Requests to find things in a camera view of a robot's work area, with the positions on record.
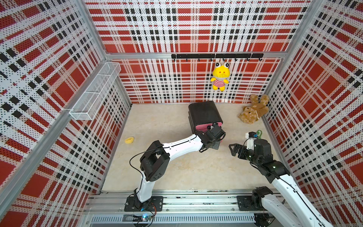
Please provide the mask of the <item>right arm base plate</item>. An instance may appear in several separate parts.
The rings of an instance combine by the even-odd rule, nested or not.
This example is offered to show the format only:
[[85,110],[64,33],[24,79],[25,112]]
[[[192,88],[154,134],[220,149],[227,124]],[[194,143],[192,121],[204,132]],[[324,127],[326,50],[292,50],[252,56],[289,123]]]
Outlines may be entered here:
[[237,196],[237,205],[239,211],[260,211],[261,207],[257,203],[255,199],[252,198],[251,195],[249,196]]

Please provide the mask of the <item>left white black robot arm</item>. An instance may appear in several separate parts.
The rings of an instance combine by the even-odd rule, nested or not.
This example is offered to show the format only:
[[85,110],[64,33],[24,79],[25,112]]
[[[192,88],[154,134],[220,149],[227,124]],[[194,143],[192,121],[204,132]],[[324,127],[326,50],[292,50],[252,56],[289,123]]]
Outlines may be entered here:
[[213,124],[207,131],[196,131],[179,141],[164,144],[154,141],[140,158],[141,183],[134,190],[133,206],[144,210],[151,203],[155,182],[165,174],[171,161],[191,152],[218,149],[225,136],[221,126]]

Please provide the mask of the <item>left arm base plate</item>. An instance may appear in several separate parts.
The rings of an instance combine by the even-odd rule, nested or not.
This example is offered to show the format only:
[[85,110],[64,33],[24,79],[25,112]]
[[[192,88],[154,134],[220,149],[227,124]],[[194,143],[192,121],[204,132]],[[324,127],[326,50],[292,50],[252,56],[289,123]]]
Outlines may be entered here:
[[162,211],[164,198],[162,196],[152,196],[145,202],[140,202],[137,196],[129,196],[126,199],[124,206],[125,212],[136,212],[136,211]]

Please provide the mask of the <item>black pink drawer cabinet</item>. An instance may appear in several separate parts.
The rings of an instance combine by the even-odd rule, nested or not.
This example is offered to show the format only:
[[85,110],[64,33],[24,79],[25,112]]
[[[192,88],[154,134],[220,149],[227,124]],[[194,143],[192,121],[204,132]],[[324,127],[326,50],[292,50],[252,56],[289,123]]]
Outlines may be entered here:
[[222,126],[223,120],[214,101],[192,103],[188,106],[189,122],[192,133],[207,131],[214,123]]

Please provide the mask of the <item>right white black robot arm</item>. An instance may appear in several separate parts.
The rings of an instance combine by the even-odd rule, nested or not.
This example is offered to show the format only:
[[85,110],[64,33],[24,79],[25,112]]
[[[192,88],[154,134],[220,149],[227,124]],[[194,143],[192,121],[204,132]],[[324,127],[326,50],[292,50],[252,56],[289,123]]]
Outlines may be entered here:
[[253,139],[251,145],[230,144],[232,156],[248,161],[272,184],[285,202],[267,187],[256,188],[252,193],[254,206],[269,211],[284,227],[332,227],[297,186],[287,168],[274,160],[271,145],[264,139]]

